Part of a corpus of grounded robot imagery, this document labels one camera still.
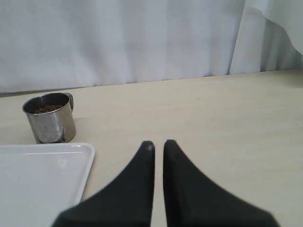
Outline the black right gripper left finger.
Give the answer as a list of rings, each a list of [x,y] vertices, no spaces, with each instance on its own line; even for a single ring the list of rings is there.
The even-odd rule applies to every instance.
[[[54,227],[149,227],[155,147],[144,141],[124,170],[101,191],[60,213]]]

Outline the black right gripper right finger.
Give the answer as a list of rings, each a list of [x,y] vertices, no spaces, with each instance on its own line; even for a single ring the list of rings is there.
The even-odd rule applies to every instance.
[[[163,192],[169,227],[277,227],[262,210],[202,173],[175,140],[163,149]]]

